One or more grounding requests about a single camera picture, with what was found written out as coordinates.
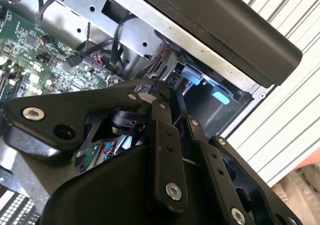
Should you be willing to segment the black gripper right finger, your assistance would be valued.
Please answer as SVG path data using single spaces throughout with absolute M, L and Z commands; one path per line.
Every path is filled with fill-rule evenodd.
M 208 212 L 215 225 L 300 225 L 294 212 L 222 137 L 208 139 L 176 91 L 175 123 L 187 143 L 183 152 L 201 174 Z

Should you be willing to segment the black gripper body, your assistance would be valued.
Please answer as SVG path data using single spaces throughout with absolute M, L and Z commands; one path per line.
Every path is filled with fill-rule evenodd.
M 234 225 L 231 202 L 205 188 L 172 146 L 140 145 L 61 185 L 43 225 Z

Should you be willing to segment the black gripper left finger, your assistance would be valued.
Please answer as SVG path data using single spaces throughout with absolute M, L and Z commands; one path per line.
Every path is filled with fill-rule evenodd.
M 132 90 L 135 81 L 109 88 L 14 98 L 0 109 L 5 144 L 18 152 L 13 174 L 43 213 L 48 200 L 76 173 L 81 149 L 129 135 L 136 146 L 181 151 L 173 126 L 175 90 L 151 81 L 152 102 Z

